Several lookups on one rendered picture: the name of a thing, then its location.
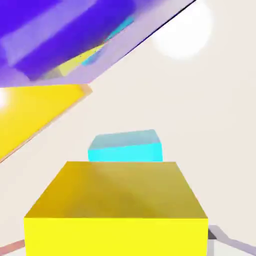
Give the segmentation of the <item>small yellow cube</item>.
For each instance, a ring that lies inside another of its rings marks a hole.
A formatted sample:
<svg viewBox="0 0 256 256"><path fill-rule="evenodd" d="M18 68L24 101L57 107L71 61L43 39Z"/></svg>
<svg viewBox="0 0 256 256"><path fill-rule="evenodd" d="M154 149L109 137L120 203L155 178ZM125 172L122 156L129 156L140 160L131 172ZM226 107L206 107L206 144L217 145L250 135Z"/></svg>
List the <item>small yellow cube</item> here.
<svg viewBox="0 0 256 256"><path fill-rule="evenodd" d="M207 256L208 217L174 162L69 161L24 240L26 256Z"/></svg>

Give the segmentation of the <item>small cyan cube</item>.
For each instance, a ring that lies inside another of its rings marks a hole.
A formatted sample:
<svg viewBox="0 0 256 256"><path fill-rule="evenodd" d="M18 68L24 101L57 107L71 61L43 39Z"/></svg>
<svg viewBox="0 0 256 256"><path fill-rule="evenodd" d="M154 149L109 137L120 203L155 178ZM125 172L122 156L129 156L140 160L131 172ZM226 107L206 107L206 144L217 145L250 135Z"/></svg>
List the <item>small cyan cube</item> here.
<svg viewBox="0 0 256 256"><path fill-rule="evenodd" d="M90 162L162 162L161 141L153 129L97 135L88 148Z"/></svg>

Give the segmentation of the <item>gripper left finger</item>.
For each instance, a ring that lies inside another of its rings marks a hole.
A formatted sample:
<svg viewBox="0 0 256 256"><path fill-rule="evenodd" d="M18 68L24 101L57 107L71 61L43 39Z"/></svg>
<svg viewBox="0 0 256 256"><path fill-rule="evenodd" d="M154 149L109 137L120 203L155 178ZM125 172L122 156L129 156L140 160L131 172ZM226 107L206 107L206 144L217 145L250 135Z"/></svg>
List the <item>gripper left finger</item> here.
<svg viewBox="0 0 256 256"><path fill-rule="evenodd" d="M8 253L12 253L12 252L19 250L21 248L24 248L24 247L25 247L24 239L4 245L4 246L0 247L0 256L6 255Z"/></svg>

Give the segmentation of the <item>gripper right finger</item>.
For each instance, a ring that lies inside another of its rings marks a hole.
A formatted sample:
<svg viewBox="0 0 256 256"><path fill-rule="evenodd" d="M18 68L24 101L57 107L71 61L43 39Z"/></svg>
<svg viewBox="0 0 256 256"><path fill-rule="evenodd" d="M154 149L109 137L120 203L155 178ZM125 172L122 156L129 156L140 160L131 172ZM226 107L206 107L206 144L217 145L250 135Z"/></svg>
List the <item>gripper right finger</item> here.
<svg viewBox="0 0 256 256"><path fill-rule="evenodd" d="M219 226L210 225L207 256L256 256L256 246L231 239Z"/></svg>

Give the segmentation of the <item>large purple box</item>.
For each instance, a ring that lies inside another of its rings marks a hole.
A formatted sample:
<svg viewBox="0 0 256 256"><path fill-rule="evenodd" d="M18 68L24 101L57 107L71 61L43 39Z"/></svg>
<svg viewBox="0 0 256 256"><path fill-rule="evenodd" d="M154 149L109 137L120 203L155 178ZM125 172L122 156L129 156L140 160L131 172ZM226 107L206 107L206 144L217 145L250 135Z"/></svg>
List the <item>large purple box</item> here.
<svg viewBox="0 0 256 256"><path fill-rule="evenodd" d="M91 82L196 0L0 0L0 88Z"/></svg>

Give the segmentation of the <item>large yellow box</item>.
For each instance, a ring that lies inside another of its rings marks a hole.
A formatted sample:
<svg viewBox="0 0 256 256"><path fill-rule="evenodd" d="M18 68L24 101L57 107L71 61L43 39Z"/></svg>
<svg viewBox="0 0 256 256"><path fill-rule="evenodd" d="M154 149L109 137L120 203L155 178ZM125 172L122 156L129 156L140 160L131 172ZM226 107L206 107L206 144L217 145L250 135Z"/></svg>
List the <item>large yellow box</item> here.
<svg viewBox="0 0 256 256"><path fill-rule="evenodd" d="M0 87L0 163L92 92L88 84Z"/></svg>

